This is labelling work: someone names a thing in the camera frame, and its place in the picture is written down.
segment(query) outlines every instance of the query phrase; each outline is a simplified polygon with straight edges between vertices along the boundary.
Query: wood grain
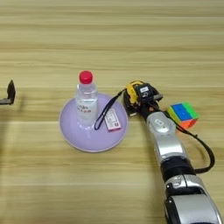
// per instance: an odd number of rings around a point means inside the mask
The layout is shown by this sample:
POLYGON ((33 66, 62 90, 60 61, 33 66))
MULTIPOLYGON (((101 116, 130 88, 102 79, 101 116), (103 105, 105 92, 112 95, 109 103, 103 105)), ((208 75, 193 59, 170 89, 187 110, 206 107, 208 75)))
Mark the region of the wood grain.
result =
MULTIPOLYGON (((59 113, 81 70, 101 92, 148 81, 161 108, 189 101, 192 128, 212 148, 216 166, 201 175, 224 214, 224 2, 221 0, 2 0, 0 94, 10 79, 15 105, 0 110, 0 222, 165 223, 164 187, 144 122, 129 120, 113 150, 71 148, 59 113)), ((195 167, 207 155, 179 136, 195 167)))

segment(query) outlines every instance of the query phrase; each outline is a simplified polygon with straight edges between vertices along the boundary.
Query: black bracket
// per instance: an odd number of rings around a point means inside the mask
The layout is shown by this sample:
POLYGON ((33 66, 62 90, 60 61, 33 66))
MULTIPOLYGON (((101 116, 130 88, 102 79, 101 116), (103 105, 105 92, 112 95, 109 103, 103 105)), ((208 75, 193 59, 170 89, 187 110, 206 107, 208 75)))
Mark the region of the black bracket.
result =
POLYGON ((10 84, 7 89, 7 94, 8 94, 7 98, 0 100, 0 105, 11 105, 14 103, 16 96, 16 89, 13 80, 10 81, 10 84))

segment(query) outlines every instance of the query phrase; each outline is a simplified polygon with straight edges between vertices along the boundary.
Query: black joint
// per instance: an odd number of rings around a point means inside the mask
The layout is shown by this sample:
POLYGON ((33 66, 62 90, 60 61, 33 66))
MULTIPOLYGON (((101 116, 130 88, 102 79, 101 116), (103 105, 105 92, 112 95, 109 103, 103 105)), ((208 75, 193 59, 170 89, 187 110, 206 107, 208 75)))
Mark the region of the black joint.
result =
POLYGON ((195 171, 190 161, 184 157, 170 157, 161 164, 161 172, 164 182, 168 179, 185 174, 195 175, 195 171))

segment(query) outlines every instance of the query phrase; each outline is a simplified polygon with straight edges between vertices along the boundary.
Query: silver robot arm segment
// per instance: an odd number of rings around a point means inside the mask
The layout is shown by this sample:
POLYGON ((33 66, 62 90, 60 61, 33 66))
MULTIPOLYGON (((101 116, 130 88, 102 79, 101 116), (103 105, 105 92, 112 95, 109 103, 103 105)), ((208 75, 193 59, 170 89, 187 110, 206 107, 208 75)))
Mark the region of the silver robot arm segment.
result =
POLYGON ((186 155, 175 123, 162 112, 146 119, 165 182, 164 210, 169 224, 222 224, 221 214, 186 155))

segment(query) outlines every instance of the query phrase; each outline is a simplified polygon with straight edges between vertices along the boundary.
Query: robotic arm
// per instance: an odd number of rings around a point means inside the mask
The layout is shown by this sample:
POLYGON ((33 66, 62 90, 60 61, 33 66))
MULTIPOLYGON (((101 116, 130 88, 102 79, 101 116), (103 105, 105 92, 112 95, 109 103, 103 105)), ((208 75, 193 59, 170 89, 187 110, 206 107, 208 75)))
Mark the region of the robotic arm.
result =
POLYGON ((177 138, 176 124, 158 107, 157 102, 162 98, 150 84, 139 81, 130 83, 123 95, 128 113, 140 114, 151 134, 164 179, 166 221, 168 224, 221 224, 218 208, 177 138))
POLYGON ((175 123, 162 112, 148 115, 146 123, 165 182, 167 223, 221 224, 216 205, 196 176, 184 145, 176 136, 175 123))

